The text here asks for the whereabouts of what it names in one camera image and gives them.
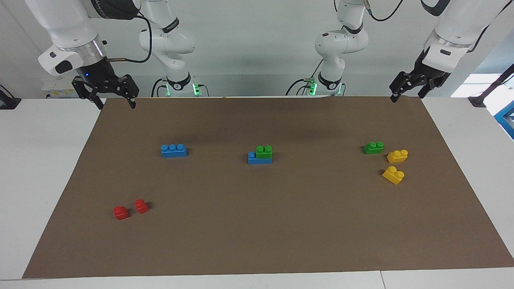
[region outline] green light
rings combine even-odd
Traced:
[[[312,96],[316,95],[317,88],[318,88],[318,84],[313,81],[313,83],[310,85],[310,88],[309,88],[309,94]]]
[[[201,95],[201,90],[200,90],[200,88],[198,87],[198,85],[196,85],[195,83],[193,83],[193,91],[194,91],[194,96],[199,96],[199,95]]]

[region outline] robotic arm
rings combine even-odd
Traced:
[[[316,51],[323,62],[318,74],[318,91],[335,95],[341,86],[345,63],[342,54],[358,52],[368,45],[368,33],[363,29],[363,0],[341,0],[337,19],[341,30],[329,31],[316,38]]]
[[[425,46],[410,73],[400,72],[393,80],[391,100],[423,86],[418,96],[423,98],[436,87],[441,87],[455,70],[459,60],[477,42],[483,30],[491,24],[512,0],[439,0],[433,7],[423,0],[425,10],[439,21],[425,42]]]
[[[169,1],[143,0],[141,13],[151,22],[152,55],[164,66],[168,89],[173,95],[178,96],[200,94],[194,75],[191,75],[181,56],[193,52],[195,40],[179,26],[179,20],[173,14]],[[146,51],[150,50],[149,37],[147,30],[143,30],[139,35],[139,42]]]
[[[123,2],[122,9],[107,1],[89,3],[104,18],[132,19],[138,9],[132,0]],[[53,45],[38,58],[41,66],[51,75],[58,76],[75,69],[79,76],[72,84],[82,99],[88,99],[98,109],[103,103],[97,93],[115,93],[127,99],[135,108],[139,88],[130,75],[118,77],[105,56],[102,42],[89,23],[86,9],[80,0],[25,0],[37,21],[45,28]]]

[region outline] blue frame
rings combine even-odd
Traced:
[[[514,101],[498,112],[494,118],[503,129],[514,139]]]

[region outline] blue lego brick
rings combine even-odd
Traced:
[[[170,144],[162,145],[161,147],[161,155],[162,157],[185,157],[188,155],[188,149],[182,143],[178,145]]]
[[[271,158],[256,158],[255,152],[248,153],[249,165],[267,165],[271,163]]]
[[[494,118],[510,137],[514,139],[514,121],[512,120],[512,114],[514,114],[514,101],[499,111]]]

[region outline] yellow lego brick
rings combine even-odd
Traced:
[[[390,166],[385,170],[382,176],[388,179],[393,184],[398,185],[405,176],[405,174],[402,171],[398,171],[396,167]]]
[[[395,162],[402,162],[407,159],[409,152],[407,150],[390,152],[387,155],[387,160],[392,164]]]

